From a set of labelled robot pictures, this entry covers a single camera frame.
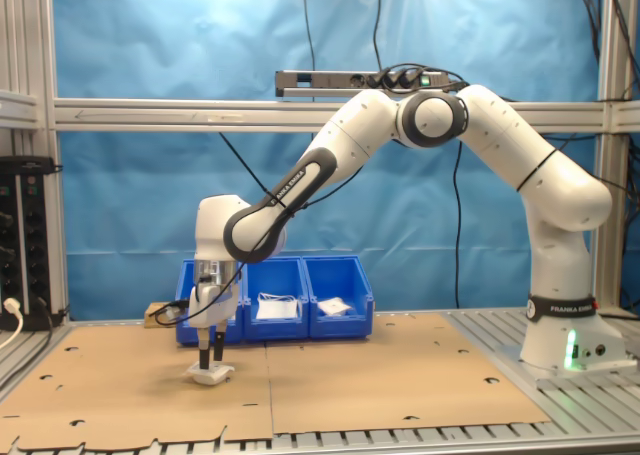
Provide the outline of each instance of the aluminum frame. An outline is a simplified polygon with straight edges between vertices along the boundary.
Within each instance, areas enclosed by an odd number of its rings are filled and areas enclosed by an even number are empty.
[[[621,0],[635,37],[637,0]],[[340,103],[65,99],[56,97],[52,0],[0,0],[0,154],[51,156],[60,163],[58,131],[317,132]],[[600,96],[624,93],[629,57],[611,0],[604,0]],[[597,174],[624,184],[626,138],[615,134],[640,127],[640,103],[514,103],[541,133],[602,133]],[[10,142],[2,133],[9,129]],[[612,192],[610,220],[595,232],[593,289],[604,307],[619,304],[624,197]],[[52,300],[68,301],[61,176],[46,178]]]
[[[10,129],[11,138],[0,143],[0,155],[48,156],[60,163],[52,23],[52,0],[0,0],[0,105],[6,107],[0,108],[0,129]],[[60,174],[44,178],[53,312],[68,305],[61,182]],[[28,300],[27,287],[22,295]]]
[[[603,0],[602,40],[598,96],[601,100],[630,98],[632,67],[628,47],[613,0]],[[638,0],[619,0],[627,21],[632,49],[635,49]],[[617,135],[620,110],[627,103],[605,104],[605,130],[596,141],[595,174],[623,187],[627,186],[629,139]],[[603,308],[620,306],[622,246],[626,194],[609,187],[613,205],[608,220],[591,237],[592,293]]]
[[[318,132],[342,103],[56,98],[58,131]],[[512,103],[540,133],[604,129],[605,104]]]

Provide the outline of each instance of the black joint ring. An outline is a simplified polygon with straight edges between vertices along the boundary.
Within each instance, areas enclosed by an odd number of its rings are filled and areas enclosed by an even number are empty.
[[[430,98],[437,98],[444,101],[447,105],[449,105],[451,113],[453,114],[453,120],[451,122],[449,130],[447,130],[439,137],[427,137],[423,135],[416,125],[416,110],[422,102],[429,100]],[[411,100],[407,102],[402,112],[401,122],[402,129],[405,135],[411,141],[411,143],[422,148],[431,148],[442,145],[452,138],[464,133],[467,128],[467,121],[469,119],[469,116],[466,105],[464,104],[464,102],[461,104],[461,101],[461,99],[454,95],[449,95],[448,93],[432,90],[419,92],[418,94],[414,95],[413,97],[411,97]]]

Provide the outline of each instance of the blue storage bin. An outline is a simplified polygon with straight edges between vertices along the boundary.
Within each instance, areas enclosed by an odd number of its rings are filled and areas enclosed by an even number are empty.
[[[182,262],[182,270],[180,270],[180,279],[178,280],[178,289],[176,290],[176,300],[189,299],[193,283],[193,260],[185,260]],[[240,343],[242,341],[242,286],[238,287],[238,308],[236,310],[235,320],[231,319],[227,323],[227,333],[225,335],[225,343]],[[211,327],[211,340],[215,338],[216,327]],[[189,320],[176,325],[176,340],[182,345],[197,345],[198,332],[189,325]]]
[[[258,295],[293,295],[298,300],[296,318],[257,320]],[[274,257],[247,264],[242,271],[244,336],[249,342],[309,338],[309,296],[300,257]]]
[[[373,330],[373,293],[356,255],[303,257],[309,285],[309,333],[312,339],[365,338]],[[340,297],[350,307],[340,317],[329,317],[318,302]]]

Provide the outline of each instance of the white cable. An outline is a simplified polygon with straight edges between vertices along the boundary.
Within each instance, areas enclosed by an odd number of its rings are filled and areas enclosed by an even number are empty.
[[[24,319],[22,318],[22,313],[20,312],[20,302],[18,302],[15,298],[9,298],[8,300],[5,300],[3,306],[7,312],[11,313],[18,319],[18,328],[16,328],[16,331],[13,332],[13,335],[11,335],[8,340],[0,345],[0,350],[13,342],[16,337],[20,335],[22,327],[24,326]]]

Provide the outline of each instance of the green indicator light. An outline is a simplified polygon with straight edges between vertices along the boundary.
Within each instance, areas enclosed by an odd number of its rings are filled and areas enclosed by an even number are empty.
[[[576,331],[570,330],[569,335],[567,336],[567,348],[565,350],[564,356],[564,368],[571,368],[571,363],[573,362],[573,350],[576,342]]]

